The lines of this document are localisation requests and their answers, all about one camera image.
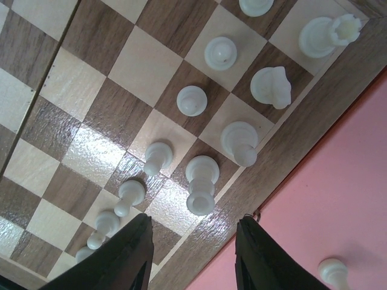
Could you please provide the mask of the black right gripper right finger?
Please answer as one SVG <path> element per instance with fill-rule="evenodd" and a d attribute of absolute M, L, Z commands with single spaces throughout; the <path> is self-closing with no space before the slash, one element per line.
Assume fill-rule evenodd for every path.
<path fill-rule="evenodd" d="M 291 258 L 252 216 L 236 232 L 238 289 L 314 289 L 314 276 Z"/>

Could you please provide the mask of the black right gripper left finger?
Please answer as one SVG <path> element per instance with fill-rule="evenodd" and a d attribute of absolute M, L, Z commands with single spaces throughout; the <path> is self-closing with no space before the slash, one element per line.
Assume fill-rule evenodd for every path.
<path fill-rule="evenodd" d="M 152 218 L 138 214 L 101 248 L 42 289 L 142 289 L 151 275 Z"/>

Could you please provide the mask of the white pawn piece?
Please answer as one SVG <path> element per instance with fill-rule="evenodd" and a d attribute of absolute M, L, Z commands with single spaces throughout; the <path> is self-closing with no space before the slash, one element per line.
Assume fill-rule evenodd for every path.
<path fill-rule="evenodd" d="M 274 0 L 239 0 L 242 12 L 249 17 L 266 14 L 272 7 Z"/>
<path fill-rule="evenodd" d="M 95 220 L 96 231 L 87 240 L 87 247 L 91 250 L 100 248 L 107 235 L 115 234 L 120 227 L 119 217 L 111 211 L 99 213 Z"/>
<path fill-rule="evenodd" d="M 88 248 L 87 246 L 82 247 L 78 252 L 76 253 L 76 262 L 80 263 L 83 260 L 85 260 L 87 257 L 92 255 L 94 253 L 94 250 Z"/>

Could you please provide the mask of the white queen piece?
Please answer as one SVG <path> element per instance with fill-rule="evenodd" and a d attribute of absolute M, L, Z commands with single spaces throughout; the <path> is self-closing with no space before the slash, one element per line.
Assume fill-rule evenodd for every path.
<path fill-rule="evenodd" d="M 196 156 L 189 161 L 185 175 L 189 182 L 188 210 L 197 216 L 208 215 L 215 208 L 215 184 L 220 176 L 218 164 L 209 156 Z"/>

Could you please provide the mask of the white bishop piece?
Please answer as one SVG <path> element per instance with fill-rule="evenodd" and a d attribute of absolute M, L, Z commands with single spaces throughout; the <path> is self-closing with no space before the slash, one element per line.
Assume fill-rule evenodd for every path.
<path fill-rule="evenodd" d="M 239 166 L 254 165 L 259 139 L 252 125 L 244 121 L 234 121 L 223 129 L 220 140 L 223 150 L 233 156 Z"/>

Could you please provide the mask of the white knight piece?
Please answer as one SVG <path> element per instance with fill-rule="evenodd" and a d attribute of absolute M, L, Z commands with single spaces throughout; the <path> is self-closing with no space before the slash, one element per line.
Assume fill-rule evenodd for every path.
<path fill-rule="evenodd" d="M 291 104 L 291 83 L 283 66 L 266 67 L 257 71 L 250 82 L 253 98 L 275 109 Z"/>

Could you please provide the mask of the white rook piece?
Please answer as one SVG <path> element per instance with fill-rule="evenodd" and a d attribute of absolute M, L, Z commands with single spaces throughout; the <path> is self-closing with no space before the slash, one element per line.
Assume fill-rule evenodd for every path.
<path fill-rule="evenodd" d="M 314 18 L 301 30 L 299 48 L 310 58 L 323 58 L 337 47 L 346 47 L 356 41 L 361 27 L 361 20 L 353 14 L 344 14 L 334 19 Z"/>

